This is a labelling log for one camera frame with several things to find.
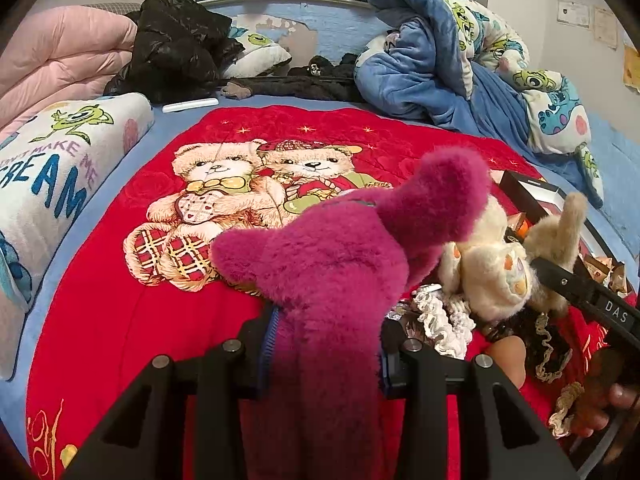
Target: blue fleece blanket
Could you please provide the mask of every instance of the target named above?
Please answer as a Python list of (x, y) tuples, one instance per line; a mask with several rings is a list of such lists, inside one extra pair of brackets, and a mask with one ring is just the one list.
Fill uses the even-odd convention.
[(461, 49), (464, 52), (467, 46), (461, 41), (460, 19), (452, 13), (450, 2), (369, 3), (378, 10), (380, 20), (398, 30), (381, 52), (366, 52), (364, 62), (356, 64), (356, 84), (369, 103), (394, 117), (429, 118), (447, 130), (503, 140), (528, 162), (562, 174), (596, 208), (602, 206), (592, 179), (589, 175), (585, 178), (582, 164), (576, 163), (573, 153), (533, 150), (530, 105), (523, 94), (490, 68), (472, 60), (465, 62), (466, 67), (461, 64)]

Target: white pillow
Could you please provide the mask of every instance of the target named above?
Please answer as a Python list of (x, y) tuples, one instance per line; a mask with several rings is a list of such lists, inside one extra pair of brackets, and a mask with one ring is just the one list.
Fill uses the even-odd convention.
[(254, 30), (231, 27), (229, 37), (242, 43), (244, 51), (222, 72), (223, 79), (256, 77), (291, 61), (289, 52)]
[(62, 238), (153, 122), (142, 94), (66, 101), (0, 144), (0, 379)]
[(364, 47), (362, 53), (356, 59), (356, 69), (360, 68), (371, 56), (375, 56), (381, 52), (388, 53), (392, 47), (396, 46), (398, 36), (398, 31), (394, 30), (380, 34), (373, 38), (373, 40), (369, 41), (367, 46)]

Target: black puffer jacket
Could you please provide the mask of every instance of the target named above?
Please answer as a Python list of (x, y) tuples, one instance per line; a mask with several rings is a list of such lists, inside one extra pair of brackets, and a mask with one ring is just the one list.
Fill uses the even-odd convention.
[(129, 17), (138, 24), (133, 56), (104, 95), (140, 92), (154, 104), (210, 97), (219, 67), (243, 50), (227, 37), (231, 18), (193, 0), (145, 0)]

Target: white remote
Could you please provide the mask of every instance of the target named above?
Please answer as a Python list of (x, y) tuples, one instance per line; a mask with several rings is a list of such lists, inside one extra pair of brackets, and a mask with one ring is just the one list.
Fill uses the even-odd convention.
[(195, 101), (185, 101), (183, 103), (174, 103), (172, 105), (164, 105), (162, 113), (180, 112), (181, 110), (190, 110), (191, 108), (202, 108), (203, 106), (215, 106), (218, 100), (215, 97), (209, 99), (197, 99)]

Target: pink comforter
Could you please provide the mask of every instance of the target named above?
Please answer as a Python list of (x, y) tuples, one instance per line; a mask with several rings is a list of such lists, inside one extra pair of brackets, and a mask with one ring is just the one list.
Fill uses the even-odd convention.
[(0, 57), (0, 141), (47, 106), (92, 99), (131, 59), (136, 24), (69, 6), (28, 16)]

